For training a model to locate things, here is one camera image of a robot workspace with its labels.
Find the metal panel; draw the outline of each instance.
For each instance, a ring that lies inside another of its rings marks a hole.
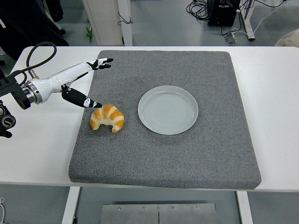
[[[158,224],[155,204],[103,205],[101,224]]]
[[[216,224],[213,203],[104,205],[102,224]]]
[[[159,221],[159,224],[216,224],[215,204],[162,204]]]

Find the gray textured pad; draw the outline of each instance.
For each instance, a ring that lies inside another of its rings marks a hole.
[[[261,182],[228,52],[102,51],[111,68],[94,73],[89,97],[125,116],[117,133],[93,131],[85,109],[70,162],[72,182],[168,188],[254,189]],[[199,116],[187,131],[160,135],[139,120],[148,90],[174,85],[191,93]]]

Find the ceramic plate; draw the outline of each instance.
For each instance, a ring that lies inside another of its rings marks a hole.
[[[142,123],[159,134],[178,134],[189,129],[198,116],[194,97],[186,90],[164,85],[145,93],[138,105]]]

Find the floor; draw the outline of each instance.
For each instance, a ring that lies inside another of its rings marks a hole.
[[[219,27],[208,27],[207,22],[197,21],[186,12],[185,8],[190,2],[191,0],[131,0],[133,45],[234,47],[226,42]],[[59,25],[66,30],[65,40],[71,46],[96,46],[94,38],[86,37],[86,27],[89,27],[89,21],[82,1],[61,0],[61,3],[64,18]],[[258,26],[262,18],[274,10],[258,2],[255,5],[250,20],[253,29]],[[254,41],[249,41],[243,33],[235,34],[236,46],[274,46],[282,36],[299,28],[298,11],[299,1],[287,0],[261,22],[255,32]],[[233,27],[240,27],[238,19],[235,20]],[[224,28],[223,32],[228,32],[230,29]],[[0,55],[0,59],[6,63],[0,66],[1,69],[6,75],[10,74],[15,61],[7,55]],[[94,202],[93,195],[103,193],[86,190],[83,192],[91,197],[92,203],[96,204],[99,202]],[[7,199],[4,203],[7,211],[6,222],[59,223],[57,220],[61,220],[61,211],[65,205],[67,193],[68,188],[65,187],[0,185],[0,197]],[[298,200],[299,194],[297,193],[250,192],[249,202],[254,223],[299,223]],[[83,203],[89,202],[81,199],[81,204]],[[83,211],[88,209],[88,207],[85,209],[81,207],[78,215],[85,217]]]

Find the white table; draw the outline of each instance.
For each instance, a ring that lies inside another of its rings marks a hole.
[[[262,176],[255,191],[299,192],[298,48],[58,47],[56,56],[36,68],[35,73],[46,78],[77,63],[93,61],[105,49],[229,52]],[[24,50],[13,70],[25,68],[29,51],[30,48]],[[38,48],[30,65],[47,58],[51,52],[50,47]],[[88,94],[92,77],[93,72],[90,72],[74,82],[72,88]],[[60,93],[52,94],[41,105],[32,104],[27,110],[22,110],[10,94],[1,100],[16,117],[17,124],[10,129],[12,138],[0,139],[0,183],[74,186],[70,190],[63,223],[72,222],[79,193],[76,186],[115,187],[72,183],[68,177],[83,108],[64,101]],[[242,221],[251,224],[247,193],[238,191],[237,195]]]

